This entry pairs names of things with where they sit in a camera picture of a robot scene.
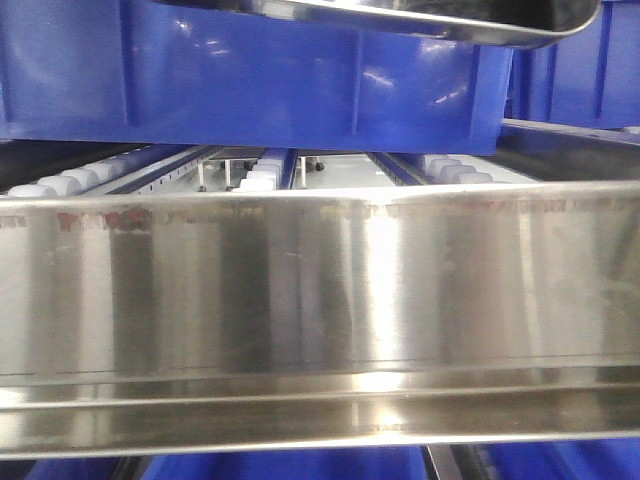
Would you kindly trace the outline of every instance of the blue plastic bin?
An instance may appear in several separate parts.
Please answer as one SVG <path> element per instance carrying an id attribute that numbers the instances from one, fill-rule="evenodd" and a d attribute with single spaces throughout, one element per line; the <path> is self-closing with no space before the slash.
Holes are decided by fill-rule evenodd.
<path id="1" fill-rule="evenodd" d="M 502 480 L 637 480 L 640 439 L 490 445 Z"/>
<path id="2" fill-rule="evenodd" d="M 640 2 L 605 1 L 583 32 L 513 60 L 513 118 L 591 128 L 640 125 Z"/>
<path id="3" fill-rule="evenodd" d="M 3 0 L 0 29 L 0 138 L 490 153 L 511 61 L 150 0 Z"/>
<path id="4" fill-rule="evenodd" d="M 426 480 L 418 447 L 292 450 L 153 459 L 142 480 Z"/>

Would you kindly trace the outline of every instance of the stainless steel surface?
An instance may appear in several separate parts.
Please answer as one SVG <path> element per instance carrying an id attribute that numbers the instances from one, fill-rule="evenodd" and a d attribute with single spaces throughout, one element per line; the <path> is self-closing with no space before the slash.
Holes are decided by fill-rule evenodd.
<path id="1" fill-rule="evenodd" d="M 640 136 L 505 120 L 491 161 L 541 180 L 640 179 Z"/>
<path id="2" fill-rule="evenodd" d="M 640 433 L 635 182 L 0 203 L 0 457 Z"/>
<path id="3" fill-rule="evenodd" d="M 156 0 L 492 45 L 534 48 L 585 28 L 598 0 Z"/>

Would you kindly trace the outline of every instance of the white roller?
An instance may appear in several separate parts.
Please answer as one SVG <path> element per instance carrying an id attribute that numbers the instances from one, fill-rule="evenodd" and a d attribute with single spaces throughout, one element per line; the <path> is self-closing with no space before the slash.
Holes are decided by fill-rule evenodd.
<path id="1" fill-rule="evenodd" d="M 75 195 L 82 190 L 80 181 L 74 177 L 67 177 L 65 175 L 54 175 L 52 177 L 42 177 L 38 180 L 38 185 L 44 185 L 51 187 L 61 197 L 67 195 Z"/>
<path id="2" fill-rule="evenodd" d="M 7 192 L 8 197 L 56 197 L 56 191 L 47 185 L 16 185 Z"/>
<path id="3" fill-rule="evenodd" d="M 537 183 L 531 177 L 527 177 L 519 172 L 510 170 L 501 165 L 489 162 L 483 158 L 474 157 L 473 155 L 449 155 L 450 158 L 460 160 L 462 165 L 470 165 L 478 172 L 488 173 L 493 180 L 507 183 Z"/>
<path id="4" fill-rule="evenodd" d="M 244 178 L 240 180 L 240 187 L 234 192 L 266 192 L 275 190 L 272 179 L 269 178 Z"/>
<path id="5" fill-rule="evenodd" d="M 433 179 L 440 178 L 440 173 L 444 167 L 448 167 L 451 165 L 460 165 L 460 160 L 456 160 L 454 158 L 449 157 L 441 157 L 435 158 L 431 161 L 429 168 L 426 170 L 427 175 L 429 175 Z"/>
<path id="6" fill-rule="evenodd" d="M 278 165 L 254 165 L 251 169 L 253 172 L 273 172 L 277 176 L 277 181 L 280 183 L 281 168 Z"/>
<path id="7" fill-rule="evenodd" d="M 82 168 L 86 168 L 87 170 L 91 170 L 98 175 L 98 180 L 100 183 L 108 182 L 109 180 L 118 176 L 118 172 L 114 165 L 109 163 L 89 163 Z"/>
<path id="8" fill-rule="evenodd" d="M 72 168 L 71 170 L 65 170 L 60 173 L 65 177 L 73 177 L 80 182 L 82 190 L 88 190 L 91 187 L 95 187 L 100 183 L 98 175 L 93 170 L 87 170 L 86 168 Z"/>
<path id="9" fill-rule="evenodd" d="M 477 172 L 471 165 L 447 165 L 440 171 L 438 183 L 451 183 L 456 175 Z"/>
<path id="10" fill-rule="evenodd" d="M 107 165 L 113 165 L 116 169 L 116 175 L 120 176 L 127 170 L 127 161 L 124 158 L 105 158 L 96 163 L 106 163 Z"/>
<path id="11" fill-rule="evenodd" d="M 459 173 L 453 177 L 452 183 L 492 183 L 493 177 L 488 173 Z"/>
<path id="12" fill-rule="evenodd" d="M 422 157 L 422 168 L 426 172 L 434 160 L 442 160 L 448 158 L 446 155 L 424 155 Z"/>
<path id="13" fill-rule="evenodd" d="M 248 179 L 258 179 L 258 180 L 270 180 L 273 182 L 273 190 L 275 190 L 278 186 L 278 175 L 275 172 L 247 172 Z"/>

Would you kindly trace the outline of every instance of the conveyor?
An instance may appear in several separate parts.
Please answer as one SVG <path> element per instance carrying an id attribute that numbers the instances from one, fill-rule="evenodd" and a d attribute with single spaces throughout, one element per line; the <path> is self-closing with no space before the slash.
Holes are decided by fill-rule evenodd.
<path id="1" fill-rule="evenodd" d="M 501 145 L 154 145 L 74 165 L 108 175 L 65 198 L 14 186 L 0 457 L 637 435 L 640 196 L 611 178 L 639 138 L 507 121 Z"/>

